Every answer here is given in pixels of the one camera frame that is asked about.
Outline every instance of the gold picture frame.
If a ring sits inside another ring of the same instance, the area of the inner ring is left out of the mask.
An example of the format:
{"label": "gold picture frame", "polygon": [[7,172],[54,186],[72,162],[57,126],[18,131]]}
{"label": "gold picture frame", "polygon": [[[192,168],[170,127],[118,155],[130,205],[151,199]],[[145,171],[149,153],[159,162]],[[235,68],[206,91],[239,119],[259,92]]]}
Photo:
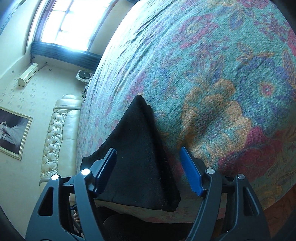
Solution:
{"label": "gold picture frame", "polygon": [[0,106],[0,151],[18,160],[33,117]]}

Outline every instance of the window frame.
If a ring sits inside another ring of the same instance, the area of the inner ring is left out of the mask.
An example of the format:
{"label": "window frame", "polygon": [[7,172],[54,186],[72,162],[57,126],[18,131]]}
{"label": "window frame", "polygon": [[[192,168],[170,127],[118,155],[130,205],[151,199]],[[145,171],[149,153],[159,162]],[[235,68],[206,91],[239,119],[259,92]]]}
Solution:
{"label": "window frame", "polygon": [[[111,12],[112,8],[115,6],[115,4],[118,1],[119,0],[112,0],[110,2],[110,4],[109,4],[108,8],[103,13],[103,16],[102,16],[101,20],[98,21],[96,27],[93,30],[93,33],[92,33],[91,38],[90,38],[90,41],[88,43],[87,52],[89,52],[89,50],[91,48],[91,45],[93,44],[94,39],[96,38],[96,35],[99,32],[99,30],[100,30],[101,26],[103,25],[105,19],[107,18],[108,14]],[[56,2],[57,2],[57,0],[47,0],[47,3],[45,4],[44,9],[42,10],[42,14],[41,14],[40,20],[39,20],[38,25],[37,25],[37,31],[36,31],[36,34],[35,34],[35,37],[34,37],[34,42],[41,41],[42,34],[43,34],[43,31],[44,31],[44,28],[45,28],[45,24],[46,24],[46,22],[47,22],[47,20],[49,18],[50,13],[53,10],[53,7],[54,7],[54,5],[55,5]],[[72,5],[73,2],[74,2],[74,0],[71,0],[69,6],[67,8],[67,10],[65,11],[65,14],[64,14],[63,20],[61,21],[61,24],[59,26],[58,32],[60,31],[61,26],[63,24],[63,21],[65,19],[65,16],[69,12],[70,7],[71,7],[71,5]]]}

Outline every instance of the turquoise floral fabric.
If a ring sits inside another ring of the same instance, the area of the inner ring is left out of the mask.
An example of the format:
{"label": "turquoise floral fabric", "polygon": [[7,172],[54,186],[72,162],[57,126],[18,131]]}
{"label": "turquoise floral fabric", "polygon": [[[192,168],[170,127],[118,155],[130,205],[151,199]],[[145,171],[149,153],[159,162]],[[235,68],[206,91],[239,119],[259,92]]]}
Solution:
{"label": "turquoise floral fabric", "polygon": [[[181,202],[172,213],[98,205],[150,222],[193,222],[201,201],[180,164],[184,145],[207,167],[245,174],[268,208],[296,183],[295,64],[296,36],[269,0],[141,0],[82,106],[77,171],[140,94],[155,112]],[[219,217],[224,211],[223,196]]]}

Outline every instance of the wall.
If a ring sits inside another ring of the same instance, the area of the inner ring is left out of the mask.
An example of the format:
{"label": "wall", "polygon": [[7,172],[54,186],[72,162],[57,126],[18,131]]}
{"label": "wall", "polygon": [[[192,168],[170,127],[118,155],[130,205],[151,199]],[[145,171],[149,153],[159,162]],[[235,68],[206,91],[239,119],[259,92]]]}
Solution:
{"label": "wall", "polygon": [[134,4],[127,0],[119,0],[110,11],[101,28],[99,29],[94,42],[90,48],[90,52],[102,55],[115,33],[117,27],[124,19],[126,14],[131,10]]}
{"label": "wall", "polygon": [[76,72],[48,65],[25,88],[18,86],[18,75],[5,88],[0,86],[0,106],[33,117],[22,160],[0,152],[0,204],[23,237],[40,195],[41,159],[52,109],[63,95],[81,96],[85,87],[75,76]]}
{"label": "wall", "polygon": [[35,11],[41,0],[26,0],[11,17],[0,35],[0,85],[7,85],[14,75],[29,65],[25,56],[27,38]]}

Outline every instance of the brown floor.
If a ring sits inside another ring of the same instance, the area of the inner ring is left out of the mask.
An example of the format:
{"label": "brown floor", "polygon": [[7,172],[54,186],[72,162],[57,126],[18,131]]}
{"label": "brown floor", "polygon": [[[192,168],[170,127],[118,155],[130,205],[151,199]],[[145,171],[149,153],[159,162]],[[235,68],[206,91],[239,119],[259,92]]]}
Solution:
{"label": "brown floor", "polygon": [[[278,202],[264,210],[271,237],[281,229],[291,212],[296,208],[296,185],[291,188]],[[218,237],[223,226],[223,219],[216,222],[212,238]]]}

